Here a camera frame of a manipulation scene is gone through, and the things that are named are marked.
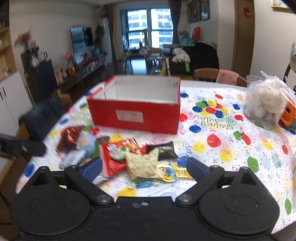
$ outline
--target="black refrigerator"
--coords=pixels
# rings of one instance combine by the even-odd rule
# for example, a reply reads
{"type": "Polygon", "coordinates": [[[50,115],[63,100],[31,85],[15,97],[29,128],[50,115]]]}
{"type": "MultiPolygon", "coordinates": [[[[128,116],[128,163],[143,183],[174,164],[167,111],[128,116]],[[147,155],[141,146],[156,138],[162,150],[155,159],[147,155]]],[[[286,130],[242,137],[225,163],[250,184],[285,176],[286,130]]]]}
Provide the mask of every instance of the black refrigerator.
{"type": "Polygon", "coordinates": [[[33,67],[31,64],[32,54],[22,53],[21,57],[31,97],[36,105],[44,99],[50,98],[51,93],[58,88],[52,61],[48,59],[33,67]]]}

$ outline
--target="pink cloth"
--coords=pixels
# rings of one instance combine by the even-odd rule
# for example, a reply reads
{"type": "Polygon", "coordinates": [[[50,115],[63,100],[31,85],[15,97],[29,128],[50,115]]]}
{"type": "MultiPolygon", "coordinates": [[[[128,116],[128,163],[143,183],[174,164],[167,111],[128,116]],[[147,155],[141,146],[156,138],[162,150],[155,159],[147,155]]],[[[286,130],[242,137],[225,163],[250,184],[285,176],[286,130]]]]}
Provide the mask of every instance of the pink cloth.
{"type": "Polygon", "coordinates": [[[221,69],[219,71],[216,83],[236,85],[239,74],[230,70],[221,69]]]}

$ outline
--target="gray curtain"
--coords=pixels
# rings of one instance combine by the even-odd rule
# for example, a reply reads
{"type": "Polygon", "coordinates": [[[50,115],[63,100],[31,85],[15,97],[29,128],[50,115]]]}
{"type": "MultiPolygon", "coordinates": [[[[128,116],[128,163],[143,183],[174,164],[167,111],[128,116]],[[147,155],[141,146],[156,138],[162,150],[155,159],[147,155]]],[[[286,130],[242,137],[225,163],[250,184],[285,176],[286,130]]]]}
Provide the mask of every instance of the gray curtain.
{"type": "Polygon", "coordinates": [[[116,50],[114,45],[114,36],[113,36],[113,29],[114,29],[114,12],[113,12],[113,4],[105,5],[107,11],[107,17],[109,21],[109,30],[110,30],[110,39],[111,39],[111,51],[112,51],[112,60],[113,62],[117,62],[116,50]]]}
{"type": "Polygon", "coordinates": [[[180,43],[178,36],[178,25],[181,15],[182,0],[170,0],[170,14],[173,22],[173,44],[180,43]]]}

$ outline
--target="black snack package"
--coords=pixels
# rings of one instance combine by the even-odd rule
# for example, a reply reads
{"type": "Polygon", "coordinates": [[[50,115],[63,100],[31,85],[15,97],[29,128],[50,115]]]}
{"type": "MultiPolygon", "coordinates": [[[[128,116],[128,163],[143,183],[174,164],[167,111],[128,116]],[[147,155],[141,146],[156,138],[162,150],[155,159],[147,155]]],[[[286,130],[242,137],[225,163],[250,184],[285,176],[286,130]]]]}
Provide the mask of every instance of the black snack package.
{"type": "Polygon", "coordinates": [[[179,157],[175,153],[173,141],[169,143],[163,143],[158,145],[147,145],[147,153],[152,151],[154,148],[159,149],[158,160],[169,160],[169,159],[178,159],[179,157]]]}

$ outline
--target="red box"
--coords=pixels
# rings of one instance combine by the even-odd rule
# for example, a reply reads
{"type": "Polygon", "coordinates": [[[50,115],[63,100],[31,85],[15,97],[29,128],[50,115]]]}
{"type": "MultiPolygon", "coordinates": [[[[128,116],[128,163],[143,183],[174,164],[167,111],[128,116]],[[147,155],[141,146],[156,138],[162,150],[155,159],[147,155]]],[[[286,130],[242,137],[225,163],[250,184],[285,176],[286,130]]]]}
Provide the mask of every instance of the red box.
{"type": "Polygon", "coordinates": [[[113,76],[88,98],[94,124],[177,134],[180,84],[178,77],[113,76]]]}

